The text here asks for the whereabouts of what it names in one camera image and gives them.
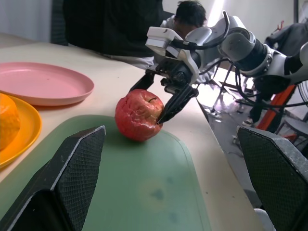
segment person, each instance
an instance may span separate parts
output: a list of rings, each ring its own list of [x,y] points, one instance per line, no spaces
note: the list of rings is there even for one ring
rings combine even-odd
[[[141,69],[153,65],[145,43],[149,27],[163,21],[162,0],[64,0],[63,13],[70,45]]]
[[[193,30],[204,26],[206,22],[206,10],[197,0],[179,1],[176,14],[164,20],[160,27],[174,30],[182,39]],[[163,56],[155,54],[154,63],[158,64],[164,59]],[[213,71],[199,76],[197,83],[204,83],[210,79]]]
[[[279,32],[267,37],[265,44],[269,47],[277,47],[277,51],[286,56],[294,56],[298,54],[301,47],[308,42],[308,21],[305,23],[295,23],[288,27],[285,27]],[[272,94],[260,92],[256,96],[256,103],[262,103],[263,101],[269,102]],[[244,126],[253,127],[254,124],[260,119],[263,106],[258,104],[254,105],[249,112],[249,117],[243,121]],[[276,115],[273,125],[269,128],[271,132],[275,132],[280,124],[283,109],[280,109],[280,114]]]

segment red apple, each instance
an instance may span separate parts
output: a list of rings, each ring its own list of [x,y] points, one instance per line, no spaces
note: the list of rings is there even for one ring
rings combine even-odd
[[[157,119],[163,109],[164,104],[156,95],[136,89],[117,103],[115,122],[126,137],[146,141],[162,128],[162,124],[157,124]]]

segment green mat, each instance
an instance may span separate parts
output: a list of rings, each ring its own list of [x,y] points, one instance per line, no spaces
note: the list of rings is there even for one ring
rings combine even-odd
[[[100,115],[62,123],[0,183],[0,218],[66,137],[100,125],[106,126],[106,139],[83,231],[211,230],[185,145],[165,131],[147,142],[132,142],[118,132],[112,117]]]

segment white table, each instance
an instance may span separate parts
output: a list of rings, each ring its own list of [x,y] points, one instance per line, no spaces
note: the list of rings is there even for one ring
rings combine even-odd
[[[88,114],[114,116],[117,101],[144,75],[143,70],[90,51],[46,43],[9,44],[7,48],[2,46],[0,63],[16,61],[41,62],[76,70],[93,80],[95,90],[84,102],[75,106],[54,110],[39,108],[43,128],[38,140],[0,172],[0,182],[54,128],[67,119]],[[171,97],[160,85],[160,77],[156,77],[149,91],[158,95],[164,103]],[[165,123],[163,129],[181,139],[190,151],[212,230],[261,231],[261,224],[196,99],[192,99],[179,114]]]

